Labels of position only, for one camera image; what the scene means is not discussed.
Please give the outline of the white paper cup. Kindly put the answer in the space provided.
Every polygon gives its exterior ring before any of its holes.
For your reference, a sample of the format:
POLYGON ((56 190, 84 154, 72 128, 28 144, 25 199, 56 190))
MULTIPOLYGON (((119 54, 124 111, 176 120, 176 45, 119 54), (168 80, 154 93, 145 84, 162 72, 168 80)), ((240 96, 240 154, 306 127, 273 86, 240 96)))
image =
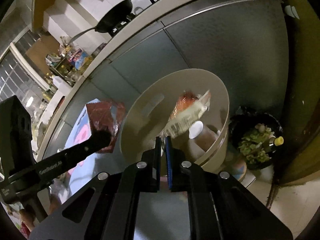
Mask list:
POLYGON ((189 139, 205 152, 211 148, 217 137, 202 121, 194 122, 189 128, 189 139))

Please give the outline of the white plastic jug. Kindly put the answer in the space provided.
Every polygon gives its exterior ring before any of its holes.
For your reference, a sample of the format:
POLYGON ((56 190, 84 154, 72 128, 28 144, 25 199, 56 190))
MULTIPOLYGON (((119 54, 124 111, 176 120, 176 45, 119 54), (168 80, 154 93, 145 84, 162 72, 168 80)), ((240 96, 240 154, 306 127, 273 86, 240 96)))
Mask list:
POLYGON ((72 90, 71 86, 59 76, 53 76, 53 84, 64 96, 72 90))

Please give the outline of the blue snack package on counter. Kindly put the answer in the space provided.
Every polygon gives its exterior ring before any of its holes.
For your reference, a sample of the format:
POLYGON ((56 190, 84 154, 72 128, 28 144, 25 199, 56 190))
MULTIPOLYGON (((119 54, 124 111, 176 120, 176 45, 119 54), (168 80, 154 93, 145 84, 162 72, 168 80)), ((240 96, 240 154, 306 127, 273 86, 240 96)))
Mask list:
POLYGON ((76 50, 71 57, 71 64, 79 70, 88 60, 89 55, 82 49, 76 50))

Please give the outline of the grey lower cabinets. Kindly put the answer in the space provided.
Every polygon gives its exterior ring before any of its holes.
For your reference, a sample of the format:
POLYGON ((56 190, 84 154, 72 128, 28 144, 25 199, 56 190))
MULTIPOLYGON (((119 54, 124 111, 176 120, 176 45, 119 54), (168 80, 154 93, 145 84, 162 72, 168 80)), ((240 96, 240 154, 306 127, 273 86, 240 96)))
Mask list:
POLYGON ((241 105, 280 115, 289 67, 280 0, 196 0, 133 36, 109 42, 54 116, 38 159, 62 148, 84 105, 113 99, 131 107, 161 77, 187 68, 216 74, 231 111, 241 105))

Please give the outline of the dark red snack bag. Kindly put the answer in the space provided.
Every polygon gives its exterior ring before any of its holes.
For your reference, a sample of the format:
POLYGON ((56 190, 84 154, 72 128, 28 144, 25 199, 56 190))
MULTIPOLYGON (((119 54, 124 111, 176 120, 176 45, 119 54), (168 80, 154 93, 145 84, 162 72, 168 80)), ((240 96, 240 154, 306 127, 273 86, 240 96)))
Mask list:
POLYGON ((109 144, 100 149, 98 153, 113 153, 121 123, 123 122, 126 111, 122 102, 113 100, 91 102, 86 104, 87 114, 91 133, 108 132, 109 144))

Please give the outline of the barred kitchen window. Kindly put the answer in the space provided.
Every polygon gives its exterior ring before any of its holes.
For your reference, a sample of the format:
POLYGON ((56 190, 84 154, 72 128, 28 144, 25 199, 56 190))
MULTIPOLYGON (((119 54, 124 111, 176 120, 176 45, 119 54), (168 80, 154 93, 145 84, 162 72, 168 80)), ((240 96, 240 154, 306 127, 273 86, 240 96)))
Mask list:
POLYGON ((40 108, 41 103, 49 102, 44 90, 8 47, 1 55, 1 102, 14 95, 26 109, 40 108))

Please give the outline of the orange white snack bag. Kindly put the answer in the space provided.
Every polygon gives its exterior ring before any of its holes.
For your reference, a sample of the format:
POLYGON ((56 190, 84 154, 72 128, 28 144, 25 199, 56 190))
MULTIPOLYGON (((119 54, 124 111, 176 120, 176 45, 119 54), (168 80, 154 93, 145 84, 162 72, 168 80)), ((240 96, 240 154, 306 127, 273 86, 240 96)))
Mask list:
POLYGON ((207 90, 203 95, 185 91, 178 98, 167 124, 159 135, 162 138, 170 136, 174 139, 185 133, 209 110, 211 97, 210 90, 207 90))

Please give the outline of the black bin with vegetable scraps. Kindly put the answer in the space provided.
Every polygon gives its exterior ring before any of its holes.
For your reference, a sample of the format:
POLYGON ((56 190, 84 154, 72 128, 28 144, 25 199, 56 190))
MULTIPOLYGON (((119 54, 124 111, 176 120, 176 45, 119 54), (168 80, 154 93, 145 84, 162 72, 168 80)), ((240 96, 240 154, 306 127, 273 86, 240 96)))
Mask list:
POLYGON ((250 170, 270 166, 283 149, 283 128, 268 113, 238 113, 231 118, 229 132, 231 145, 250 170))

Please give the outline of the beige round trash bin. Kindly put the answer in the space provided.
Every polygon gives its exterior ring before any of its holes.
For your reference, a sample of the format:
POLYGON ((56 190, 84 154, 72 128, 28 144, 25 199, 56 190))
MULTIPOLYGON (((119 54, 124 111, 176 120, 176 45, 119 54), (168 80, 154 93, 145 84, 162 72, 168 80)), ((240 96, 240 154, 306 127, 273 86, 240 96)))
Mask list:
POLYGON ((155 139, 167 124, 178 98, 187 91, 196 95, 210 91, 210 107, 200 120, 219 136, 207 152, 189 141, 188 133, 172 139, 172 145, 205 171, 220 170, 227 152, 229 95, 222 80, 204 69, 171 73, 152 84, 135 101, 120 136, 120 150, 129 164, 138 162, 144 151, 154 148, 155 139))

